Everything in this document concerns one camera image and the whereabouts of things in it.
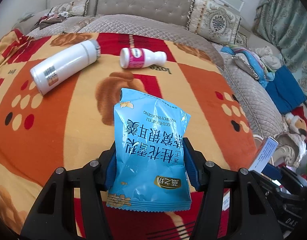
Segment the blue snack packet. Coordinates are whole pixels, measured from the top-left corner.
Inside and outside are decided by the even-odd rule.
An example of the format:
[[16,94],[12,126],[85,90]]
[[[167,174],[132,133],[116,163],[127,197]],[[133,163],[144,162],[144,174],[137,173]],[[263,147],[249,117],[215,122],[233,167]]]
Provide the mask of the blue snack packet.
[[114,106],[116,174],[107,205],[141,212],[190,209],[183,137],[191,116],[171,102],[121,89]]

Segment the rainbow logo medicine box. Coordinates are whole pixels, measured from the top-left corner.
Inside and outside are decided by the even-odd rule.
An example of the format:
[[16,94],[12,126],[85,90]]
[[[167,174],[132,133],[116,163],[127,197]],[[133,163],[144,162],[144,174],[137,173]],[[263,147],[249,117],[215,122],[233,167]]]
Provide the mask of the rainbow logo medicine box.
[[250,165],[249,171],[261,173],[276,151],[277,146],[278,142],[275,139],[272,137],[265,138],[257,150],[256,157]]

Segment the plush toy with red hat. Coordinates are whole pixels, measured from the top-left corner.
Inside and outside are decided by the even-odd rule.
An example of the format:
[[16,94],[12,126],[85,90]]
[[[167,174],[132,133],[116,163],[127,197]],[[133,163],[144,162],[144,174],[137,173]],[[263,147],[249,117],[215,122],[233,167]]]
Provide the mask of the plush toy with red hat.
[[306,143],[307,147],[307,108],[301,104],[285,115],[286,123],[292,133],[296,133]]

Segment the orange red patterned blanket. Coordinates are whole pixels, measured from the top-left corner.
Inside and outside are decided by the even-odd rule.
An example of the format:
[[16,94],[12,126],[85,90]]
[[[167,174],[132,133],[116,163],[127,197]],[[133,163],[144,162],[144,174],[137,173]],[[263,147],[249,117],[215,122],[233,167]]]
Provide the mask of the orange red patterned blanket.
[[[30,69],[91,39],[100,44],[100,59],[41,95]],[[123,69],[123,48],[163,51],[167,61]],[[76,33],[35,39],[13,30],[0,40],[0,218],[11,230],[20,233],[56,168],[83,167],[111,147],[113,107],[122,88],[162,98],[190,114],[186,137],[220,167],[237,170],[253,162],[257,150],[245,111],[204,51],[137,35]]]

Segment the blue cushion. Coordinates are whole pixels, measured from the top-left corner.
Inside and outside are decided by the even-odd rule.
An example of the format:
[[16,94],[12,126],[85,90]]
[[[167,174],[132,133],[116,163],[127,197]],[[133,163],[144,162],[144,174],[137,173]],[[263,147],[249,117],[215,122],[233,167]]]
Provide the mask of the blue cushion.
[[268,82],[265,90],[281,115],[292,112],[307,99],[287,66],[275,72],[275,78]]

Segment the colourful blue striped cloth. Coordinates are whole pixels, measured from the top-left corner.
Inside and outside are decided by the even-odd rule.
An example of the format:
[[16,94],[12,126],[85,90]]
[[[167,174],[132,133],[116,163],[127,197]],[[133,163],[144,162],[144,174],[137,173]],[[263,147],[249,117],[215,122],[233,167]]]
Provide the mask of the colourful blue striped cloth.
[[235,44],[223,46],[221,52],[230,54],[236,65],[258,81],[263,88],[274,80],[275,74],[268,71],[265,63],[255,52]]

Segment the white thermos bottle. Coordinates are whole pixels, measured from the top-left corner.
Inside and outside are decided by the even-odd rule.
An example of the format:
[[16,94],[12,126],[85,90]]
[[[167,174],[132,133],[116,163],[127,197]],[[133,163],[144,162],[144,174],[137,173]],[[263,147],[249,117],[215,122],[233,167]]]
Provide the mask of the white thermos bottle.
[[101,49],[97,40],[86,40],[45,59],[30,69],[38,91],[45,95],[60,83],[95,63]]

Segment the small pink label bottle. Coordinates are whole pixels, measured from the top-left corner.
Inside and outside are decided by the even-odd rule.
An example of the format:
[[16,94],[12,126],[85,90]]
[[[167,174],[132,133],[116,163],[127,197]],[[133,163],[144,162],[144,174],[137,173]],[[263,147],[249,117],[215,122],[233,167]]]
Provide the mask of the small pink label bottle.
[[140,69],[152,65],[162,66],[167,61],[163,51],[153,52],[144,48],[123,48],[120,51],[120,66],[123,69]]

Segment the green patterned curtain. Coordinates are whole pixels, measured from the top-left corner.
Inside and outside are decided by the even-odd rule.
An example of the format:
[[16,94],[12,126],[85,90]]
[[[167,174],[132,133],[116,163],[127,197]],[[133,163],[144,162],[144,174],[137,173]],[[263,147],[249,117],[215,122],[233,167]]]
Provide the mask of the green patterned curtain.
[[307,96],[307,11],[300,0],[260,0],[253,31],[281,52]]

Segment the embroidered beige cushion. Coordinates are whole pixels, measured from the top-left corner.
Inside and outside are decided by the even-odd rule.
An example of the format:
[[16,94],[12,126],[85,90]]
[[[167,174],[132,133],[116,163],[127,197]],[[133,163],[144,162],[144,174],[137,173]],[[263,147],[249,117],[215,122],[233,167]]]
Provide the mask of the embroidered beige cushion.
[[241,16],[214,0],[192,0],[186,29],[214,43],[234,44],[241,24]]

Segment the pile of clothes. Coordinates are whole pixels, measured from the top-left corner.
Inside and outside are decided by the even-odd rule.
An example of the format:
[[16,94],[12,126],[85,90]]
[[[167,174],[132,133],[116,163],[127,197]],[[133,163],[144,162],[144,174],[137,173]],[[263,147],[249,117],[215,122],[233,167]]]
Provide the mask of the pile of clothes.
[[40,30],[51,26],[53,24],[62,23],[69,17],[69,13],[66,11],[61,11],[59,13],[52,12],[43,17],[41,17],[36,23],[35,27]]

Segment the beige tufted sofa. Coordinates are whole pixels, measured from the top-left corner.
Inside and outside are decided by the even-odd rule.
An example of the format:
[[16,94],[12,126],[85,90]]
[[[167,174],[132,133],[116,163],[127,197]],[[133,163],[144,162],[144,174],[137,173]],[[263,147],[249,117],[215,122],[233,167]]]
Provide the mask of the beige tufted sofa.
[[298,167],[306,154],[305,143],[294,131],[287,129],[278,105],[246,68],[243,56],[221,52],[218,41],[210,41],[185,28],[192,0],[88,0],[85,16],[73,16],[44,29],[38,20],[51,9],[64,8],[74,0],[49,0],[45,9],[30,10],[15,24],[23,34],[35,38],[60,33],[135,34],[176,42],[204,51],[220,67],[230,87],[237,93],[252,130],[261,137],[275,135],[279,143],[273,155],[291,167]]

